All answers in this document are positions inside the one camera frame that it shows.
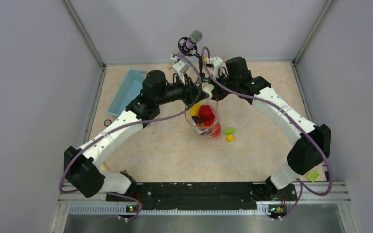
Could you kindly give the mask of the white toy garlic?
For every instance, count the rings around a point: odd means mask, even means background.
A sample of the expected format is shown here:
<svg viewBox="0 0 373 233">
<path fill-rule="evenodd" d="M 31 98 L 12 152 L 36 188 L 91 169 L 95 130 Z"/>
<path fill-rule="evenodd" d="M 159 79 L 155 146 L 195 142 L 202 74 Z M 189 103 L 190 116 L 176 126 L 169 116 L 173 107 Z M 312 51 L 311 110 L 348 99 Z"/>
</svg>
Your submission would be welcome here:
<svg viewBox="0 0 373 233">
<path fill-rule="evenodd" d="M 205 93 L 206 99 L 211 99 L 213 97 L 213 90 L 214 86 L 212 84 L 205 84 L 202 86 L 202 92 Z"/>
</svg>

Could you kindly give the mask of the yellow toy squash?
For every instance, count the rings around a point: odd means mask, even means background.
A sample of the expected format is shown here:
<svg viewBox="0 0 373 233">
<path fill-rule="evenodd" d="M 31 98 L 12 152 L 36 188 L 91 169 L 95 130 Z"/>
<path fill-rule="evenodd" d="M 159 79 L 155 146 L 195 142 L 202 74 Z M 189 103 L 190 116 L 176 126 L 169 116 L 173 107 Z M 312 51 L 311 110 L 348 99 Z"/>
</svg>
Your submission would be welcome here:
<svg viewBox="0 0 373 233">
<path fill-rule="evenodd" d="M 199 103 L 196 103 L 196 104 L 194 104 L 192 107 L 191 107 L 191 109 L 190 109 L 190 115 L 191 115 L 191 117 L 193 117 L 193 116 L 196 116 L 196 117 L 198 117 L 199 116 L 199 109 L 200 109 L 200 104 Z"/>
</svg>

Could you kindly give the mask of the clear zip top bag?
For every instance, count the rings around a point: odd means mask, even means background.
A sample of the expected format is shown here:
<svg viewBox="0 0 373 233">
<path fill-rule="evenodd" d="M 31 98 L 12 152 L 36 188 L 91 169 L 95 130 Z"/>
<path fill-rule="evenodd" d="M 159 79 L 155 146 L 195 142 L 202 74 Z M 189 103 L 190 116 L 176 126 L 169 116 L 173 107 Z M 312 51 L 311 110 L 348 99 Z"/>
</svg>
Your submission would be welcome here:
<svg viewBox="0 0 373 233">
<path fill-rule="evenodd" d="M 218 137 L 222 128 L 218 114 L 218 101 L 205 99 L 184 113 L 186 122 L 198 136 Z"/>
</svg>

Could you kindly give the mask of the red toy tomato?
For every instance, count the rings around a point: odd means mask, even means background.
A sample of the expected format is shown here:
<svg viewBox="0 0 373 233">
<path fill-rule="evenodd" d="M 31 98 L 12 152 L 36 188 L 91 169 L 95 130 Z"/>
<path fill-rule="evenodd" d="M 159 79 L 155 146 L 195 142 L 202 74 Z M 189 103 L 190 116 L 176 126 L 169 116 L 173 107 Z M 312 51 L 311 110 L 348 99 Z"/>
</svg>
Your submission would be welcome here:
<svg viewBox="0 0 373 233">
<path fill-rule="evenodd" d="M 205 121 L 215 119 L 215 115 L 210 105 L 201 105 L 198 117 L 204 119 Z"/>
</svg>

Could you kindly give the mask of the red toy chili pepper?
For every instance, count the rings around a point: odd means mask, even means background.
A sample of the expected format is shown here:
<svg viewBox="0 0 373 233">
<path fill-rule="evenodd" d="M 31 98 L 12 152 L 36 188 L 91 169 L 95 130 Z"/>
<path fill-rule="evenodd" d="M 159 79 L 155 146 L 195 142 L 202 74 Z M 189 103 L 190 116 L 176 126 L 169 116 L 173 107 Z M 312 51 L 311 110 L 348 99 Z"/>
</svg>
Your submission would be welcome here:
<svg viewBox="0 0 373 233">
<path fill-rule="evenodd" d="M 212 127 L 213 125 L 214 125 L 214 119 L 208 120 L 202 124 L 202 126 L 205 128 Z"/>
</svg>

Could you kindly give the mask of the red toy apple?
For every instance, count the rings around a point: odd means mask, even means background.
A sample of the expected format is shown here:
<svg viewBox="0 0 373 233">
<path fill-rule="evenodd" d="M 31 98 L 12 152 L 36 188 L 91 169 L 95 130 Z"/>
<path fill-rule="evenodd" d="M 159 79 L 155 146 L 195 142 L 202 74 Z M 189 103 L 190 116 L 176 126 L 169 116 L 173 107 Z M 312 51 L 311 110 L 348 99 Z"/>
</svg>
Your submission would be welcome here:
<svg viewBox="0 0 373 233">
<path fill-rule="evenodd" d="M 220 135 L 221 131 L 222 131 L 221 125 L 219 123 L 217 123 L 213 127 L 213 131 L 212 131 L 210 137 L 218 137 Z"/>
</svg>

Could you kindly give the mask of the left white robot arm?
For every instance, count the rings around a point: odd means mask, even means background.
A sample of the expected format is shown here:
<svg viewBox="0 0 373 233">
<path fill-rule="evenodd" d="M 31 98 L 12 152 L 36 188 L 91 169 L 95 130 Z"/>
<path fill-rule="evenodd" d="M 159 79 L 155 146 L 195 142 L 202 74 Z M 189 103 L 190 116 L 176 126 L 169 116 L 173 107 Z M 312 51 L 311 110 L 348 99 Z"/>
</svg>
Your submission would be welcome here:
<svg viewBox="0 0 373 233">
<path fill-rule="evenodd" d="M 124 200 L 136 196 L 136 187 L 127 175 L 101 170 L 104 161 L 129 137 L 144 129 L 148 124 L 158 122 L 160 106 L 181 100 L 187 108 L 212 97 L 214 86 L 203 84 L 200 71 L 196 71 L 198 84 L 184 74 L 179 74 L 169 83 L 164 72 L 152 70 L 146 74 L 140 93 L 127 105 L 124 111 L 105 130 L 79 148 L 70 146 L 64 152 L 64 172 L 59 184 L 61 193 L 65 180 L 74 191 L 85 197 L 100 191 L 115 192 Z"/>
</svg>

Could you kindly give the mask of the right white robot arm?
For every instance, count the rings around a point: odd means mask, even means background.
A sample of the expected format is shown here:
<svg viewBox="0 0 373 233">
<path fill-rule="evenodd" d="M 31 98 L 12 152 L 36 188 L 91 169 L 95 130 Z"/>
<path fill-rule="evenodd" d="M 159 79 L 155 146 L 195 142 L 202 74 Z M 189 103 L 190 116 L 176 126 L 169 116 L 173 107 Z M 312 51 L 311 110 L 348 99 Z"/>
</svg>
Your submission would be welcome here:
<svg viewBox="0 0 373 233">
<path fill-rule="evenodd" d="M 213 98 L 222 100 L 228 94 L 245 99 L 264 112 L 287 136 L 293 145 L 283 165 L 266 179 L 265 193 L 271 200 L 285 194 L 285 187 L 307 174 L 329 158 L 331 130 L 304 118 L 288 105 L 263 77 L 254 77 L 243 57 L 223 61 L 219 57 L 205 58 L 205 69 L 213 69 L 210 83 Z"/>
</svg>

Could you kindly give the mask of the black tripod mic stand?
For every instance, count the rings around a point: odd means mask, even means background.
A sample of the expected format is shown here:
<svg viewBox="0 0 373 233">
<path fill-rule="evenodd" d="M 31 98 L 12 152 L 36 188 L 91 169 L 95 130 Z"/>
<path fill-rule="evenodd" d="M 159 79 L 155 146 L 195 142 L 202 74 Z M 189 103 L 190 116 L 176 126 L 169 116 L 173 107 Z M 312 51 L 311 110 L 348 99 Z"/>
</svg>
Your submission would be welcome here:
<svg viewBox="0 0 373 233">
<path fill-rule="evenodd" d="M 200 74 L 201 80 L 204 81 L 205 80 L 205 74 L 203 73 L 202 56 L 201 56 L 200 59 L 198 59 L 198 64 L 199 64 L 199 74 Z"/>
</svg>

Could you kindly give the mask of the green toy block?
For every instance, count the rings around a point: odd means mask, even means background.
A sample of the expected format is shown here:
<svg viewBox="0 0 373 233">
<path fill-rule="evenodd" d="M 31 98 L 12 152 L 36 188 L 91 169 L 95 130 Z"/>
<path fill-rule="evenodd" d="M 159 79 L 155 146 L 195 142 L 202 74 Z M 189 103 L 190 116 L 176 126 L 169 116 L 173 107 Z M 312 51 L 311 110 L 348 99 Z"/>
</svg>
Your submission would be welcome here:
<svg viewBox="0 0 373 233">
<path fill-rule="evenodd" d="M 227 128 L 227 129 L 224 129 L 224 134 L 225 135 L 230 135 L 230 134 L 235 134 L 236 133 L 236 128 Z"/>
</svg>

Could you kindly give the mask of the small yellow toy cube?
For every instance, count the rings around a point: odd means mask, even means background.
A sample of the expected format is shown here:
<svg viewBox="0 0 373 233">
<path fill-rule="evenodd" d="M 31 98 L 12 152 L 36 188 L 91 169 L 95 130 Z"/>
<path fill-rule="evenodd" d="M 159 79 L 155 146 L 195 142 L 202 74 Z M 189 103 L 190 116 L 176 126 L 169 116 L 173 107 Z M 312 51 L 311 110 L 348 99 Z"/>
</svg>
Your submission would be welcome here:
<svg viewBox="0 0 373 233">
<path fill-rule="evenodd" d="M 235 137 L 234 137 L 233 134 L 228 134 L 228 135 L 226 136 L 226 140 L 227 140 L 228 142 L 232 142 L 232 141 L 234 141 L 234 139 L 235 139 Z"/>
</svg>

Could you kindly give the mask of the purple microphone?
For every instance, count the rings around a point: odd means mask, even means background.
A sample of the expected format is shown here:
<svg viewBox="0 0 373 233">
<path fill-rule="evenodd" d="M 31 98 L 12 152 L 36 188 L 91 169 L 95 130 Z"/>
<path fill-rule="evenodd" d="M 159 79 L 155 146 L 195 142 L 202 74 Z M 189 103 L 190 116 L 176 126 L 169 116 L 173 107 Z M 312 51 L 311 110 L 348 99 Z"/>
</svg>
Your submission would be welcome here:
<svg viewBox="0 0 373 233">
<path fill-rule="evenodd" d="M 201 41 L 202 37 L 203 35 L 200 31 L 194 30 L 189 37 L 180 38 L 178 40 L 179 52 L 177 54 L 200 59 L 197 43 Z"/>
</svg>

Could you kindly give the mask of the light blue plastic basket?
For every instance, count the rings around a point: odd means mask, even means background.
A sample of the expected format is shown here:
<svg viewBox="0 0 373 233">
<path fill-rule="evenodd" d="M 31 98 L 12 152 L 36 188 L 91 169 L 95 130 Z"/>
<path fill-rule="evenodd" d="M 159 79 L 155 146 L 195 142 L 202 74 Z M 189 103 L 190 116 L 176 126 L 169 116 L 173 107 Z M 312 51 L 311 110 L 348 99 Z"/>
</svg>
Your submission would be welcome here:
<svg viewBox="0 0 373 233">
<path fill-rule="evenodd" d="M 108 114 L 117 118 L 126 109 L 128 104 L 140 94 L 146 74 L 146 71 L 137 69 L 130 69 L 127 72 L 107 110 Z"/>
</svg>

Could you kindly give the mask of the green lego plate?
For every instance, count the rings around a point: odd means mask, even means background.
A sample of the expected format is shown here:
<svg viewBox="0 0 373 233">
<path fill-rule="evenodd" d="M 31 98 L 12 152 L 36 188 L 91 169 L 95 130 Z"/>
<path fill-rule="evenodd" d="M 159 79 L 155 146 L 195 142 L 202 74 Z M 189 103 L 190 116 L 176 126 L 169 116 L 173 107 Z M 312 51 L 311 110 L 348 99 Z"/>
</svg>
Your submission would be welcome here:
<svg viewBox="0 0 373 233">
<path fill-rule="evenodd" d="M 307 174 L 307 178 L 311 181 L 311 182 L 315 182 L 318 178 L 319 178 L 320 174 L 319 172 L 315 171 L 315 170 L 312 170 L 310 171 L 308 174 Z"/>
</svg>

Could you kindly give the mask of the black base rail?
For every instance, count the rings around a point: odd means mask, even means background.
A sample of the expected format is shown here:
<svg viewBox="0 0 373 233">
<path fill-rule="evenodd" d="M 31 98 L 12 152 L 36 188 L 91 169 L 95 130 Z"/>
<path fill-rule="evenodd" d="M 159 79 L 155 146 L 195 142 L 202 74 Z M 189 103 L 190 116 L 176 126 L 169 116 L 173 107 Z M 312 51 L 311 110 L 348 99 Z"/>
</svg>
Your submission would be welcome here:
<svg viewBox="0 0 373 233">
<path fill-rule="evenodd" d="M 297 199 L 292 184 L 275 191 L 253 182 L 145 182 L 131 185 L 126 195 L 140 201 L 143 210 L 254 210 L 263 201 Z"/>
</svg>

